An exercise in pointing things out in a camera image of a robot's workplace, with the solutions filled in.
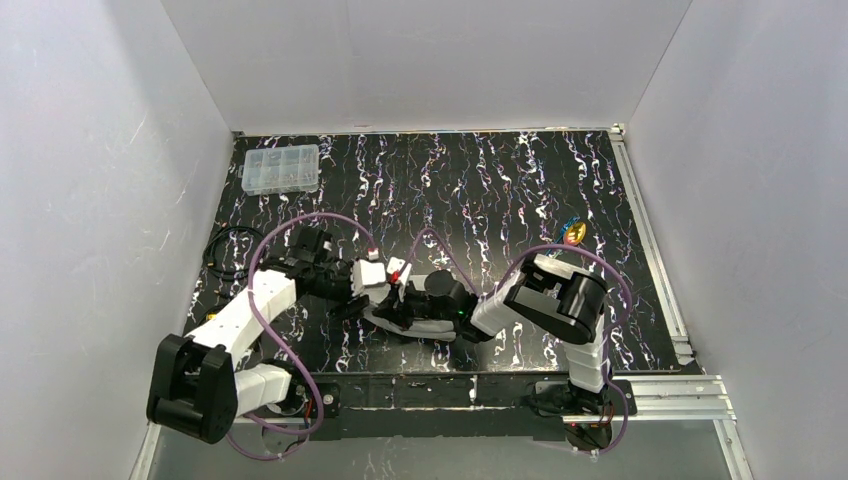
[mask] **black cable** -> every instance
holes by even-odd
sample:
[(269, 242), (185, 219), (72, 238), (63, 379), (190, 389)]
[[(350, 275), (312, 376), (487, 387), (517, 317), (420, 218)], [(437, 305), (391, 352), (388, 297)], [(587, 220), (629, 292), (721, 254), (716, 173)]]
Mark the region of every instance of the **black cable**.
[(248, 227), (245, 225), (233, 225), (230, 227), (222, 228), (216, 233), (209, 243), (206, 244), (206, 248), (203, 249), (203, 263), (206, 264), (206, 269), (209, 270), (209, 273), (214, 275), (215, 277), (221, 279), (224, 282), (233, 282), (236, 280), (240, 280), (243, 278), (247, 278), (247, 267), (238, 268), (234, 270), (224, 270), (218, 266), (218, 261), (216, 259), (216, 253), (218, 250), (218, 244), (221, 243), (221, 240), (229, 237), (230, 233), (246, 233), (253, 237), (254, 245), (258, 245), (259, 242), (265, 238), (265, 234), (260, 232), (259, 230)]

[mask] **white arm segment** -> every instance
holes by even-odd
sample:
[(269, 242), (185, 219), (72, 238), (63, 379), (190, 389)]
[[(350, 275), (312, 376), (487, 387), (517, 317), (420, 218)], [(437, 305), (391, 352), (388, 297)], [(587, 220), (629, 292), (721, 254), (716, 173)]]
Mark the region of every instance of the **white arm segment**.
[[(268, 322), (273, 321), (297, 301), (294, 280), (280, 272), (256, 272), (253, 292), (256, 306)], [(233, 357), (235, 366), (235, 361), (244, 355), (261, 333), (262, 325), (253, 318), (245, 289), (236, 295), (214, 320), (195, 328), (186, 336), (194, 337), (194, 343), (209, 348), (223, 345)]]
[[(273, 321), (297, 301), (295, 282), (285, 274), (271, 270), (256, 272), (253, 278), (256, 306), (265, 320)], [(253, 316), (247, 300), (247, 290), (221, 310), (214, 320), (195, 328), (187, 336), (194, 342), (214, 348), (223, 345), (233, 358), (233, 367), (250, 345), (262, 334), (262, 325)], [(282, 368), (260, 364), (249, 370), (236, 372), (236, 415), (244, 415), (269, 403), (285, 400), (291, 375)]]
[(604, 316), (595, 325), (595, 341), (585, 345), (563, 342), (568, 360), (568, 380), (575, 387), (598, 393), (604, 388), (603, 369), (609, 368), (604, 358)]
[(518, 282), (521, 276), (521, 273), (516, 272), (500, 286), (498, 293), (481, 300), (471, 314), (471, 324), (486, 335), (494, 337), (504, 328), (523, 320), (524, 317), (521, 314), (504, 305), (509, 289)]
[(289, 372), (273, 365), (260, 364), (236, 373), (239, 406), (236, 416), (285, 400), (291, 383)]

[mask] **metal frame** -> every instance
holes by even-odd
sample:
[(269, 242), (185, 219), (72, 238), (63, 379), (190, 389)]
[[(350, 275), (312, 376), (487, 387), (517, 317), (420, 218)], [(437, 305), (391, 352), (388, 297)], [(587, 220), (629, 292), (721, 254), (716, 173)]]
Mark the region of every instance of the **metal frame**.
[(748, 465), (748, 457), (745, 456), (739, 434), (736, 433), (736, 422), (713, 420), (713, 424), (716, 433), (718, 433), (718, 441), (721, 444), (721, 451), (724, 453), (727, 469), (730, 471), (730, 478), (733, 480), (753, 480), (754, 476), (751, 474), (751, 467)]
[[(508, 132), (524, 129), (488, 129), (485, 131)], [(585, 128), (548, 127), (526, 130), (585, 130)], [(689, 336), (677, 300), (671, 289), (668, 274), (660, 256), (656, 237), (639, 191), (630, 157), (624, 144), (623, 130), (619, 125), (612, 128), (592, 128), (609, 132), (615, 153), (616, 164), (624, 183), (625, 192), (631, 210), (633, 211), (636, 228), (645, 247), (645, 256), (660, 299), (663, 316), (674, 343), (675, 353), (682, 365), (693, 360)], [(463, 132), (479, 130), (446, 130), (443, 132)], [(347, 132), (360, 133), (442, 133), (427, 132)], [(724, 382), (719, 375), (631, 375), (618, 376), (626, 379), (633, 386), (636, 405), (639, 413), (629, 418), (630, 421), (680, 421), (680, 420), (712, 420), (716, 435), (724, 453), (728, 471), (733, 480), (752, 480), (747, 457), (742, 449), (742, 443), (736, 431), (736, 413), (730, 403)], [(287, 423), (291, 419), (268, 419), (274, 423)], [(581, 416), (563, 417), (565, 422), (583, 421)], [(247, 422), (247, 419), (236, 419), (236, 423)], [(159, 440), (160, 427), (149, 424), (147, 435), (142, 444), (141, 452), (136, 460), (130, 480), (147, 479), (153, 465), (154, 454)]]
[(162, 427), (155, 423), (147, 424), (147, 434), (141, 444), (141, 451), (135, 460), (130, 480), (147, 480), (150, 477), (150, 468), (153, 466), (153, 457), (156, 455), (156, 445), (159, 443), (159, 434)]
[(645, 257), (648, 259), (651, 277), (654, 279), (654, 286), (656, 286), (657, 295), (660, 297), (660, 306), (665, 317), (666, 325), (668, 326), (668, 331), (671, 334), (672, 340), (675, 337), (686, 337), (688, 343), (689, 334), (686, 331), (686, 325), (683, 324), (683, 316), (680, 314), (680, 308), (677, 306), (677, 299), (671, 290), (671, 282), (668, 280), (668, 273), (665, 270), (665, 264), (657, 247), (654, 230), (651, 228), (651, 222), (648, 220), (645, 202), (642, 201), (642, 193), (639, 191), (639, 185), (636, 183), (633, 165), (630, 163), (630, 157), (627, 155), (627, 148), (624, 145), (623, 130), (618, 125), (615, 125), (610, 129), (609, 135), (612, 142), (612, 149), (615, 153), (615, 163), (618, 165), (618, 171), (624, 183), (624, 190), (627, 193), (630, 209), (633, 211), (633, 218), (636, 221), (636, 229), (639, 231), (642, 246), (645, 248)]

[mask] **enclosure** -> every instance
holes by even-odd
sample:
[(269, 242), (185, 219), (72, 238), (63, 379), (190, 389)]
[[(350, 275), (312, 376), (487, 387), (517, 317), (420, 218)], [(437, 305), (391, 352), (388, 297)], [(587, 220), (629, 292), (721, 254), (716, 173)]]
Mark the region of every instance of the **enclosure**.
[[(0, 12), (0, 477), (841, 476), (848, 4)], [(319, 152), (314, 191), (245, 194), (247, 151), (305, 145)], [(610, 340), (635, 408), (621, 444), (573, 454), (563, 420), (517, 407), (528, 384), (568, 378), (562, 345), (532, 324), (479, 344), (407, 341), (310, 299), (274, 323), (335, 389), (302, 452), (256, 462), (148, 423), (160, 341), (244, 287), (210, 275), (210, 237), (311, 212), (355, 218), (387, 255), (431, 227), (483, 291), (583, 221), (581, 246), (633, 292)], [(364, 249), (321, 225), (344, 252)], [(222, 262), (245, 261), (233, 248)], [(429, 240), (415, 250), (422, 273), (448, 265)], [(252, 355), (279, 352), (263, 336)], [(232, 433), (256, 453), (289, 442), (241, 418)]]

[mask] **wire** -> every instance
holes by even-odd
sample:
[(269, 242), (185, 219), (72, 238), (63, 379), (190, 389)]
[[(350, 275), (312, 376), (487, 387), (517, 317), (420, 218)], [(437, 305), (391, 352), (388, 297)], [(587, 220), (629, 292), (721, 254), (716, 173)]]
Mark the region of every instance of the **wire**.
[(209, 240), (209, 243), (206, 244), (206, 248), (203, 249), (203, 263), (206, 264), (206, 269), (209, 270), (209, 273), (224, 282), (233, 282), (247, 276), (247, 269), (245, 268), (224, 270), (218, 266), (218, 261), (216, 259), (218, 244), (231, 233), (246, 233), (250, 235), (253, 240), (259, 240), (263, 236), (262, 232), (253, 227), (248, 227), (246, 225), (233, 225), (218, 230), (218, 233)]
[(459, 266), (459, 263), (457, 263), (456, 259), (453, 258), (453, 254), (447, 247), (445, 241), (442, 240), (442, 237), (440, 237), (439, 234), (436, 233), (436, 231), (430, 227), (425, 227), (421, 229), (420, 232), (418, 232), (418, 235), (415, 237), (415, 241), (412, 242), (412, 247), (409, 250), (409, 257), (407, 257), (407, 259), (403, 261), (403, 265), (400, 267), (400, 270), (398, 270), (398, 275), (402, 275), (403, 271), (406, 270), (406, 267), (412, 266), (412, 262), (415, 261), (415, 249), (416, 247), (418, 247), (418, 244), (421, 243), (421, 240), (427, 233), (432, 235), (433, 239), (436, 240), (436, 243), (438, 243), (439, 246), (442, 247), (442, 250), (445, 252), (445, 255), (448, 256), (451, 263), (453, 263), (453, 266), (456, 267), (456, 270), (459, 272), (460, 275), (462, 275), (462, 278), (465, 279), (465, 283), (468, 284), (468, 287), (471, 289), (472, 292), (474, 292), (474, 295), (477, 295), (479, 297), (480, 292), (477, 290), (477, 287), (475, 287), (474, 284), (471, 282), (471, 278), (468, 277), (468, 274), (465, 273), (462, 267)]
[(615, 416), (615, 405), (610, 403), (610, 417), (607, 419), (607, 421), (605, 423), (602, 423), (601, 426), (606, 427), (607, 425), (612, 423), (612, 417), (614, 417), (614, 416)]
[(307, 435), (306, 438), (303, 441), (299, 440), (300, 443), (297, 444), (296, 446), (294, 446), (294, 448), (292, 448), (293, 445), (289, 445), (288, 447), (286, 447), (286, 449), (282, 453), (277, 453), (277, 454), (274, 454), (274, 455), (259, 455), (259, 454), (247, 451), (244, 447), (242, 447), (241, 445), (236, 443), (236, 439), (233, 437), (232, 432), (227, 432), (227, 442), (230, 444), (231, 447), (233, 447), (233, 449), (235, 451), (239, 452), (240, 454), (244, 455), (245, 457), (247, 457), (251, 460), (259, 460), (260, 462), (270, 462), (270, 461), (274, 461), (274, 460), (282, 460), (283, 458), (286, 458), (289, 455), (292, 455), (295, 452), (297, 452), (298, 450), (300, 450), (301, 448), (303, 448), (303, 445), (308, 440), (309, 440), (309, 435)]
[[(261, 242), (259, 242), (259, 246), (256, 248), (253, 257), (250, 259), (250, 267), (248, 268), (247, 302), (250, 305), (250, 310), (253, 312), (254, 318), (256, 318), (256, 321), (258, 321), (260, 325), (262, 325), (262, 328), (265, 330), (265, 333), (267, 333), (274, 340), (274, 342), (276, 342), (277, 345), (279, 345), (280, 348), (283, 349), (283, 352), (285, 352), (286, 355), (289, 356), (291, 362), (303, 375), (303, 379), (306, 380), (307, 385), (309, 385), (309, 390), (312, 394), (312, 398), (319, 399), (321, 398), (321, 392), (318, 390), (318, 385), (315, 383), (315, 379), (312, 378), (312, 374), (309, 373), (309, 369), (306, 368), (306, 366), (300, 360), (300, 357), (298, 357), (297, 354), (294, 353), (294, 350), (292, 350), (288, 343), (286, 343), (286, 341), (283, 340), (283, 338), (277, 332), (275, 332), (273, 328), (271, 328), (271, 325), (268, 322), (273, 320), (273, 318), (268, 320), (265, 319), (265, 316), (262, 314), (261, 311), (259, 311), (259, 308), (256, 306), (256, 299), (254, 298), (253, 293), (253, 280), (256, 275), (256, 267), (259, 265), (259, 260), (262, 258), (262, 252), (265, 251), (265, 248), (268, 246), (271, 240), (274, 239), (280, 233), (291, 228), (292, 226), (303, 222), (304, 220), (309, 220), (312, 218), (330, 218), (349, 223), (365, 235), (365, 238), (368, 240), (368, 244), (371, 246), (372, 249), (377, 249), (377, 242), (374, 240), (374, 237), (371, 235), (371, 232), (369, 232), (368, 229), (359, 224), (359, 222), (351, 220), (350, 218), (347, 218), (344, 215), (329, 212), (317, 212), (294, 217), (291, 220), (284, 222), (283, 224), (272, 230), (271, 233), (269, 233), (265, 238), (262, 239)], [(245, 417), (253, 420), (254, 422), (258, 423), (259, 425), (262, 425), (263, 427), (266, 427), (267, 429), (273, 432), (287, 433), (290, 435), (306, 435), (315, 432), (321, 427), (321, 424), (324, 423), (324, 402), (319, 402), (316, 400), (314, 403), (318, 407), (318, 416), (315, 419), (315, 423), (304, 431), (291, 430), (288, 428), (282, 428), (277, 425), (273, 425), (257, 417), (253, 413), (248, 413), (247, 415), (245, 415)]]
[[(613, 279), (615, 280), (615, 282), (619, 285), (619, 287), (621, 289), (621, 300), (622, 300), (622, 303), (624, 303), (624, 312), (621, 314), (621, 316), (619, 317), (619, 319), (617, 321), (609, 324), (606, 328), (604, 328), (604, 332), (603, 332), (603, 337), (604, 337), (603, 352), (604, 352), (604, 356), (603, 356), (603, 362), (601, 363), (603, 365), (604, 363), (609, 361), (610, 334), (612, 334), (612, 331), (615, 330), (616, 328), (618, 328), (622, 325), (625, 325), (627, 323), (627, 319), (630, 318), (630, 313), (633, 311), (633, 295), (630, 293), (630, 288), (627, 286), (627, 283), (624, 281), (624, 278), (621, 276), (621, 274), (618, 273), (618, 271), (615, 268), (613, 268), (612, 265), (607, 263), (603, 258), (595, 255), (594, 253), (591, 253), (589, 251), (586, 251), (586, 250), (584, 250), (580, 247), (576, 247), (576, 246), (573, 246), (573, 245), (565, 245), (565, 244), (552, 245), (552, 244), (549, 244), (549, 245), (540, 245), (540, 246), (537, 246), (537, 247), (531, 247), (531, 248), (528, 248), (527, 250), (525, 250), (521, 255), (518, 256), (518, 258), (516, 258), (512, 262), (512, 264), (506, 270), (506, 273), (504, 273), (503, 278), (501, 278), (501, 281), (498, 282), (498, 285), (495, 287), (495, 289), (492, 291), (492, 293), (490, 295), (494, 295), (498, 292), (500, 287), (506, 283), (506, 280), (511, 277), (512, 273), (521, 264), (521, 262), (524, 261), (525, 258), (527, 258), (530, 255), (533, 255), (535, 253), (541, 253), (542, 251), (549, 250), (549, 249), (550, 250), (562, 250), (562, 251), (565, 251), (565, 252), (576, 253), (576, 254), (581, 255), (581, 256), (589, 259), (589, 260), (592, 260), (593, 262), (600, 265), (601, 268), (603, 268), (607, 273), (609, 273), (610, 276), (613, 277)], [(606, 448), (601, 448), (601, 449), (598, 450), (598, 453), (607, 453), (610, 450), (612, 450), (613, 448), (615, 448), (615, 446), (618, 445), (618, 443), (624, 437), (624, 432), (627, 431), (627, 420), (628, 420), (628, 417), (630, 416), (630, 409), (627, 405), (627, 397), (624, 396), (624, 392), (621, 390), (621, 388), (618, 387), (618, 385), (614, 384), (612, 382), (612, 380), (610, 379), (609, 368), (602, 368), (601, 369), (601, 375), (603, 376), (604, 384), (606, 384), (607, 387), (609, 387), (610, 390), (615, 391), (616, 393), (618, 393), (621, 396), (621, 400), (622, 400), (622, 403), (624, 405), (624, 412), (622, 413), (622, 417), (621, 417), (621, 430), (619, 430), (618, 435), (616, 435), (616, 437), (610, 442), (609, 446), (607, 446)]]
[[(313, 401), (313, 399), (310, 398), (309, 401), (302, 404), (300, 406), (300, 409), (298, 409), (298, 411), (295, 413), (295, 414), (300, 413), (303, 410), (303, 407), (306, 406), (306, 413), (303, 415), (303, 430), (304, 431), (309, 428), (309, 414), (312, 413), (312, 401)], [(265, 427), (262, 427), (262, 433), (263, 434), (265, 433), (265, 430), (267, 430), (267, 429)], [(236, 440), (235, 440), (235, 438), (232, 437), (231, 433), (227, 433), (227, 442), (229, 442), (230, 445), (237, 452), (239, 452), (240, 454), (244, 455), (247, 458), (250, 458), (250, 459), (253, 459), (253, 460), (260, 460), (260, 461), (263, 461), (263, 462), (264, 461), (271, 461), (271, 460), (278, 460), (278, 459), (284, 458), (288, 455), (291, 455), (292, 453), (294, 453), (295, 451), (300, 449), (300, 447), (297, 447), (294, 450), (292, 450), (292, 448), (294, 448), (298, 445), (302, 445), (302, 444), (306, 443), (308, 440), (309, 440), (309, 435), (302, 436), (302, 437), (298, 438), (297, 440), (290, 443), (289, 446), (287, 446), (286, 449), (283, 450), (282, 454), (257, 455), (255, 453), (248, 452), (245, 448), (243, 448), (241, 445), (236, 443)]]

